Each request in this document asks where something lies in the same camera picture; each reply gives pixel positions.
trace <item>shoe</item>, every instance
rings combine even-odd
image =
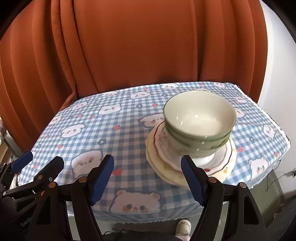
[[[191,230],[191,223],[188,219],[181,219],[176,227],[176,236],[189,235]]]

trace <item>black cable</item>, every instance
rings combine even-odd
[[[273,169],[272,171],[275,171],[275,170],[279,167],[280,163],[281,163],[281,160],[279,160],[279,164],[278,164],[278,166],[277,166],[275,169]],[[268,188],[268,175],[269,175],[269,174],[270,174],[270,173],[268,173],[267,176],[266,176],[266,177],[267,177],[267,189],[266,189],[266,191],[268,191],[268,189],[269,189],[269,188]]]
[[[287,172],[287,173],[281,175],[279,178],[275,179],[275,180],[274,180],[269,186],[268,186],[268,174],[267,174],[267,189],[266,189],[266,191],[268,191],[268,190],[270,189],[271,185],[272,185],[275,181],[277,181],[278,179],[280,179],[280,178],[283,177],[284,175],[287,175],[287,174],[290,173],[290,172],[291,172],[292,174],[294,174],[294,170],[295,170],[295,169],[296,169],[296,167],[295,167],[292,171],[289,171],[289,172]]]
[[[118,240],[119,238],[121,238],[123,235],[125,235],[126,233],[123,233],[123,231],[126,231],[126,232],[129,232],[130,230],[126,230],[126,229],[122,229],[122,230],[119,230],[117,228],[112,228],[113,231],[115,232],[112,232],[112,231],[106,231],[104,232],[103,236],[105,236],[107,233],[110,233],[110,234],[118,234],[115,238],[114,238],[114,241]]]

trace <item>bowl rim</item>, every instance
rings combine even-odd
[[[190,132],[184,131],[184,130],[180,129],[179,127],[173,125],[173,124],[172,124],[172,123],[166,118],[166,116],[165,116],[165,106],[166,106],[166,104],[167,104],[172,98],[176,97],[177,95],[183,94],[183,93],[188,93],[188,92],[198,92],[198,91],[203,92],[203,93],[206,93],[206,94],[208,94],[208,95],[216,95],[216,96],[218,96],[219,98],[221,98],[223,101],[226,101],[228,105],[230,105],[230,107],[232,108],[232,110],[233,110],[233,112],[234,112],[234,116],[235,116],[235,118],[234,118],[234,122],[233,122],[233,124],[231,125],[230,128],[227,129],[227,131],[222,132],[222,133],[219,133],[219,134],[216,134],[216,135],[197,135],[197,134],[192,134],[192,133],[190,133]],[[184,91],[184,92],[178,93],[178,94],[176,94],[176,95],[170,97],[170,98],[166,101],[165,105],[163,106],[163,116],[164,116],[165,120],[169,123],[169,125],[171,125],[171,126],[172,126],[173,128],[175,128],[175,129],[177,129],[178,131],[180,131],[180,132],[182,132],[182,133],[185,133],[186,135],[189,135],[189,136],[192,136],[192,137],[199,137],[199,138],[204,138],[204,139],[206,139],[206,138],[212,138],[212,137],[215,137],[215,136],[219,136],[219,135],[222,135],[222,134],[224,134],[224,133],[226,134],[229,130],[233,129],[233,127],[234,127],[234,125],[235,125],[235,122],[236,122],[236,120],[237,120],[237,114],[236,114],[236,112],[235,112],[235,109],[233,108],[232,104],[231,104],[227,99],[225,99],[224,97],[222,97],[222,96],[220,96],[220,95],[218,95],[218,94],[216,94],[216,93],[213,93],[213,92],[207,92],[207,91],[201,91],[201,90]]]

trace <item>white plate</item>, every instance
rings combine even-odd
[[[167,132],[164,123],[160,123],[156,126],[156,132],[154,135],[154,146],[157,150],[159,157],[168,165],[170,165],[175,171],[182,172],[181,158],[182,156],[176,152],[174,148],[170,146],[170,139],[172,136]],[[230,161],[235,146],[231,143],[231,138],[228,142],[216,151],[212,160],[204,165],[197,165],[200,163],[199,158],[193,158],[193,162],[196,166],[201,167],[207,173],[212,175],[218,171],[221,171]]]
[[[157,129],[157,126],[154,127],[154,129],[150,132],[150,134],[146,139],[146,158],[148,163],[163,181],[171,185],[179,186],[188,190],[189,187],[183,173],[174,170],[170,165],[165,163],[157,154],[157,150],[154,146],[154,136],[156,134],[156,129]],[[208,174],[208,176],[215,177],[220,182],[222,182],[233,170],[235,165],[235,160],[236,160],[236,150],[235,148],[233,148],[230,161],[228,162],[228,164],[226,164],[226,166],[222,170],[211,175],[209,174],[209,172],[206,172],[206,173]]]

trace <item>green bowl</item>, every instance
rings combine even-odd
[[[225,134],[225,136],[220,137],[219,139],[198,139],[193,138],[192,136],[185,135],[184,133],[173,129],[172,126],[165,121],[165,127],[171,136],[177,141],[181,142],[183,145],[191,148],[201,148],[201,149],[213,149],[218,146],[221,146],[227,142],[229,139],[231,131]]]
[[[202,148],[193,148],[183,143],[177,141],[169,132],[168,132],[170,141],[169,145],[174,149],[177,153],[181,153],[182,155],[190,155],[191,158],[204,158],[212,155],[218,149],[220,149],[228,140],[226,139],[225,143],[222,143],[220,146],[212,147],[211,149],[202,149]]]
[[[224,145],[236,121],[232,105],[206,91],[188,91],[171,97],[163,108],[167,131],[190,148],[212,150]]]

